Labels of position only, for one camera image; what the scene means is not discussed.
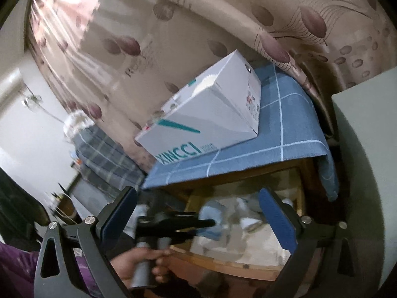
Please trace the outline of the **person left hand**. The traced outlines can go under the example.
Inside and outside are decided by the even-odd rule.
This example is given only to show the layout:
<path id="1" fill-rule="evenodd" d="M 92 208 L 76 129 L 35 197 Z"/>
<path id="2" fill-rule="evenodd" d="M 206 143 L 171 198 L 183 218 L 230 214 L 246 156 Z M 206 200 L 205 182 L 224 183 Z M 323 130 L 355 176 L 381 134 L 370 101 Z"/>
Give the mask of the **person left hand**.
<path id="1" fill-rule="evenodd" d="M 133 248 L 113 258 L 110 263 L 124 285 L 132 289 L 134 283 L 142 283 L 143 278 L 150 275 L 155 283 L 166 283 L 171 275 L 171 255 L 170 250 Z"/>

